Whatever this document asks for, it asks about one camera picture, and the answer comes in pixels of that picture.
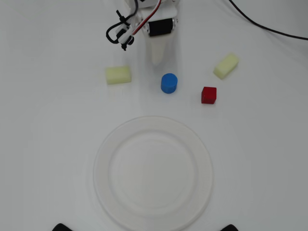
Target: blue cylinder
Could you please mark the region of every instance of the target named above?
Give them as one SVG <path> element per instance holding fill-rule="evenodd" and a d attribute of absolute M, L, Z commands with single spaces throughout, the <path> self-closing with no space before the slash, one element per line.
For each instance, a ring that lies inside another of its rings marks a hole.
<path fill-rule="evenodd" d="M 166 94 L 171 94 L 177 89 L 178 78 L 174 74 L 165 74 L 162 78 L 162 91 Z"/>

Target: red block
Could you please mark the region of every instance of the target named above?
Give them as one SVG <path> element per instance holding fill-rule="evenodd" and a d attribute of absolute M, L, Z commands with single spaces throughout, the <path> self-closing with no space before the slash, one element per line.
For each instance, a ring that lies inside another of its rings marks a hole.
<path fill-rule="evenodd" d="M 217 89 L 204 87 L 202 91 L 201 102 L 206 104 L 214 104 L 217 98 Z"/>

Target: black cable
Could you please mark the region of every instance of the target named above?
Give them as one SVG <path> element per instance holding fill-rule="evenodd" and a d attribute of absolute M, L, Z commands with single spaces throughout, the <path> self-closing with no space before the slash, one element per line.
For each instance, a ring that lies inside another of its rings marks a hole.
<path fill-rule="evenodd" d="M 120 25 L 122 25 L 122 24 L 124 24 L 124 23 L 126 24 L 128 19 L 130 19 L 131 17 L 133 17 L 133 16 L 135 16 L 135 15 L 137 14 L 138 9 L 139 9 L 138 0 L 135 0 L 135 11 L 134 11 L 132 14 L 130 14 L 129 16 L 127 16 L 124 20 L 121 20 L 121 22 L 119 22 L 119 23 L 117 23 L 117 24 L 114 24 L 113 26 L 111 26 L 111 27 L 108 28 L 108 30 L 106 31 L 106 37 L 107 37 L 107 39 L 108 39 L 111 43 L 113 43 L 113 44 L 118 44 L 119 41 L 118 41 L 118 39 L 113 40 L 113 39 L 109 36 L 109 32 L 110 32 L 112 29 L 114 29 L 114 28 L 116 28 L 116 27 L 118 27 L 118 26 L 120 26 Z"/>
<path fill-rule="evenodd" d="M 260 24 L 258 24 L 258 23 L 256 23 L 256 22 L 254 22 L 254 21 L 251 20 L 250 18 L 248 18 L 248 16 L 246 16 L 246 14 L 244 14 L 244 13 L 235 5 L 235 3 L 234 3 L 232 0 L 229 0 L 229 2 L 231 2 L 231 4 L 235 7 L 235 9 L 237 9 L 237 11 L 238 11 L 239 13 L 241 13 L 241 15 L 242 15 L 243 17 L 245 17 L 249 22 L 251 22 L 252 24 L 254 24 L 254 25 L 256 25 L 256 26 L 258 26 L 258 27 L 260 27 L 260 28 L 262 28 L 262 29 L 264 29 L 264 30 L 268 30 L 268 31 L 273 32 L 273 33 L 276 33 L 276 34 L 284 35 L 284 36 L 291 37 L 291 38 L 295 38 L 295 39 L 308 40 L 308 38 L 305 38 L 305 37 L 299 37 L 299 36 L 294 36 L 294 35 L 285 34 L 285 33 L 283 33 L 283 32 L 279 32 L 279 31 L 277 31 L 277 30 L 273 30 L 273 29 L 267 28 L 267 27 L 265 27 L 265 26 L 262 26 L 262 25 L 260 25 Z"/>

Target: white surface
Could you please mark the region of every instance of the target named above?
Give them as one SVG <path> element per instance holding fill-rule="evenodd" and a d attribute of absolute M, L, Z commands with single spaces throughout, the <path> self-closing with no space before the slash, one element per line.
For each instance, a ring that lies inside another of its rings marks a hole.
<path fill-rule="evenodd" d="M 307 1 L 236 3 L 308 37 Z M 307 230 L 308 43 L 251 25 L 223 0 L 185 0 L 167 61 L 153 68 L 142 34 L 126 53 L 105 38 L 115 10 L 63 0 L 28 19 L 0 1 L 0 230 L 121 231 L 88 183 L 106 136 L 143 115 L 183 122 L 211 155 L 213 195 L 187 230 Z M 222 81 L 213 68 L 230 51 L 241 62 Z M 124 63 L 132 83 L 107 86 L 104 68 Z M 169 72 L 179 84 L 166 95 Z M 204 86 L 218 88 L 215 105 L 201 104 Z"/>
<path fill-rule="evenodd" d="M 208 205 L 213 168 L 199 137 L 170 118 L 146 116 L 115 129 L 95 161 L 107 213 L 132 231 L 181 230 Z"/>

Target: sponge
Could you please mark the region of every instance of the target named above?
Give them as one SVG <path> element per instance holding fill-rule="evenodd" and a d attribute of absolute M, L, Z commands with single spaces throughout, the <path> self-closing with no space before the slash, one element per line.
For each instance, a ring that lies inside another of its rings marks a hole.
<path fill-rule="evenodd" d="M 129 66 L 108 67 L 105 70 L 107 84 L 131 82 Z"/>
<path fill-rule="evenodd" d="M 224 79 L 239 63 L 239 58 L 230 53 L 225 57 L 214 70 L 214 74 L 220 79 Z"/>

